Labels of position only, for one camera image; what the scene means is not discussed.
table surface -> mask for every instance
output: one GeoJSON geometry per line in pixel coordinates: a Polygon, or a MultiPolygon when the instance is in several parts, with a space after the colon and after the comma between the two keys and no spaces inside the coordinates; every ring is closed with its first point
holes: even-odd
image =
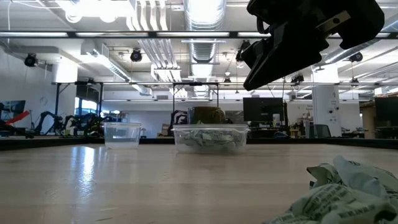
{"type": "Polygon", "coordinates": [[[398,151],[321,144],[247,145],[241,156],[174,145],[0,152],[0,223],[262,223],[308,192],[306,167],[341,154],[398,173],[398,151]]]}

empty plastic container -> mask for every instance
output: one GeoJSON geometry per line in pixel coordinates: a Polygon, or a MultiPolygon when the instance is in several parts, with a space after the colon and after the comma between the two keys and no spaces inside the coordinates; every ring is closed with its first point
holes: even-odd
{"type": "Polygon", "coordinates": [[[250,129],[245,124],[175,125],[178,152],[199,154],[239,154],[245,152],[250,129]]]}
{"type": "Polygon", "coordinates": [[[108,122],[104,126],[105,146],[111,149],[136,149],[139,144],[141,124],[108,122]]]}

